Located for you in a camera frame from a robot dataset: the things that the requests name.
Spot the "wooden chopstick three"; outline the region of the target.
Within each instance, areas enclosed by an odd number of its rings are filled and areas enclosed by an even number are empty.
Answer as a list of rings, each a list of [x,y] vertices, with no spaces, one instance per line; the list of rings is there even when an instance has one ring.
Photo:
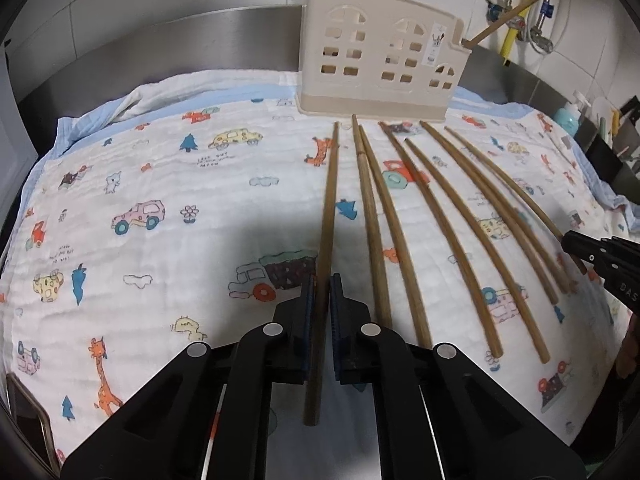
[[[376,212],[371,171],[367,154],[364,150],[360,125],[355,114],[352,114],[352,135],[354,136],[356,148],[364,222],[366,222],[375,319],[378,324],[386,328],[392,328],[393,318],[392,309],[390,308],[390,293],[388,292],[386,269],[383,258],[382,236],[380,225],[378,224],[378,213]]]

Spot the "wooden chopstick nine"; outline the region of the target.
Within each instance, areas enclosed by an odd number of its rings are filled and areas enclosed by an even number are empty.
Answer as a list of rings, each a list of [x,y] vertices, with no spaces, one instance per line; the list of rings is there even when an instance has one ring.
[[[484,153],[476,148],[471,142],[465,140],[465,138],[457,133],[456,130],[445,126],[444,129],[450,133],[455,139],[462,143],[470,152],[472,152],[480,162],[487,167],[496,177],[498,177],[505,185],[507,185],[512,191],[514,191],[521,200],[526,203],[527,206],[536,214],[540,221],[548,228],[548,230],[554,235],[554,237],[560,242],[563,237],[563,233],[552,222],[548,214],[537,205],[537,203],[529,197],[529,195],[499,166],[497,166],[491,159],[489,159]]]

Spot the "wooden chopstick four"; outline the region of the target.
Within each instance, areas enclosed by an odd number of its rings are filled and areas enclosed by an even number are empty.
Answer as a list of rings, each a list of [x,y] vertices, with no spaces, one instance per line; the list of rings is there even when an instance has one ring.
[[[363,126],[359,125],[357,131],[363,143],[364,154],[367,156],[369,167],[375,182],[378,196],[382,203],[385,218],[390,228],[390,236],[392,237],[402,280],[405,284],[406,294],[408,297],[409,309],[412,316],[414,330],[416,331],[416,339],[420,347],[425,349],[433,348],[432,334],[428,325],[426,311],[420,292],[418,279],[416,278],[416,270],[410,257],[410,252],[406,242],[404,232],[402,232],[400,220],[395,209],[392,196],[384,183],[382,171],[375,159],[374,151],[371,148],[369,139],[364,132]]]

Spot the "wooden chopstick one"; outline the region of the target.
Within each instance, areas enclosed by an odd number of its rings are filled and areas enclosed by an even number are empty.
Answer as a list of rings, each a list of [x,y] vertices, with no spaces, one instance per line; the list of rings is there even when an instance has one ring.
[[[303,414],[303,423],[307,427],[317,426],[320,420],[324,347],[326,346],[326,319],[329,312],[328,284],[332,268],[334,241],[338,156],[340,156],[340,123],[334,122],[322,211],[316,296],[314,296],[314,310],[312,311],[311,319],[310,369]]]

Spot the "wooden chopstick five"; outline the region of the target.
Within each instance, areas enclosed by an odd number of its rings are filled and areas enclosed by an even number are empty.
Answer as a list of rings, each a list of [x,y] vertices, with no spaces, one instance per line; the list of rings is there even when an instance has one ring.
[[[446,212],[431,189],[431,180],[390,130],[380,127],[413,176],[427,211],[416,215],[416,228],[426,247],[419,252],[419,282],[426,286],[428,318],[436,323],[436,339],[484,341],[495,358],[503,348],[485,304],[480,284]]]

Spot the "wooden chopstick ten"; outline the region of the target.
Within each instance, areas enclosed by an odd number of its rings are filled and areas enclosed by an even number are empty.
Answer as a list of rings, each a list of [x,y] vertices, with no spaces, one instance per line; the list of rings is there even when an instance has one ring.
[[[538,2],[538,1],[539,0],[525,0],[525,1],[523,1],[522,3],[520,3],[515,8],[511,9],[510,11],[508,11],[506,13],[503,13],[500,16],[500,18],[498,18],[497,21],[495,21],[495,22],[491,23],[490,25],[488,25],[487,27],[485,27],[481,32],[479,32],[473,38],[471,38],[471,39],[463,39],[462,40],[462,46],[467,48],[467,49],[473,49],[475,46],[480,44],[485,38],[487,38],[490,35],[492,35],[494,32],[496,32],[503,25],[508,24],[516,16],[520,15],[522,12],[526,11],[527,9],[529,9],[534,3]]]

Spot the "wooden chopstick eight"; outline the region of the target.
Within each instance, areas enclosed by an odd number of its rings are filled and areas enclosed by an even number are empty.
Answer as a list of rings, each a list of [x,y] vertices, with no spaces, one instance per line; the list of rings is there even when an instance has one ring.
[[[553,262],[550,254],[544,249],[533,230],[498,188],[475,167],[472,160],[468,159],[462,151],[453,145],[450,145],[450,148],[452,148],[452,157],[456,159],[475,185],[487,196],[488,200],[494,205],[495,210],[500,214],[500,217],[506,222],[549,299],[554,301],[555,289],[559,289],[561,294],[576,292],[576,287],[560,267]]]

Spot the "black utensil cup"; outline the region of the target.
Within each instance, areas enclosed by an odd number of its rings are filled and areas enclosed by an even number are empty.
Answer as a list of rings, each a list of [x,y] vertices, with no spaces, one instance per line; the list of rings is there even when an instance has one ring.
[[[623,163],[605,140],[598,135],[597,128],[587,120],[579,127],[575,139],[591,166],[596,170],[598,177],[612,185]]]

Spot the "teal soap bottle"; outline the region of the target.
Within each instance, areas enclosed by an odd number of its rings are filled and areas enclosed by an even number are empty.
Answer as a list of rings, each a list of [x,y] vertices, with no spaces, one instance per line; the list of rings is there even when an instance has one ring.
[[[579,106],[572,102],[565,103],[553,116],[553,120],[570,136],[574,136],[579,129],[579,118]]]

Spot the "cartoon print white cloth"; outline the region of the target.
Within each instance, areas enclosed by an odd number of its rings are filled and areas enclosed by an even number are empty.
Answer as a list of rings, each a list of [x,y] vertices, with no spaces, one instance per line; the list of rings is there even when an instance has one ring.
[[[2,360],[49,416],[65,458],[187,344],[237,340],[296,294],[317,262],[334,122],[340,123],[332,268],[373,290],[348,120],[299,113],[289,73],[205,72],[146,84],[62,118],[29,175],[1,278]],[[604,385],[629,314],[510,188],[504,197],[576,292],[551,301],[506,222],[416,120],[389,122],[431,180],[502,343],[455,342],[572,443]],[[550,117],[454,95],[448,126],[505,171],[561,232],[639,236],[615,194]],[[397,211],[428,325],[413,176],[376,122],[364,130]]]

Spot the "beige plastic utensil holder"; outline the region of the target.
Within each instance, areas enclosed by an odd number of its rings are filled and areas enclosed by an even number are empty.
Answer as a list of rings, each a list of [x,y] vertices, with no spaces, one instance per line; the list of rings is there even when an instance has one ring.
[[[471,54],[460,18],[412,0],[306,0],[298,108],[443,122]]]

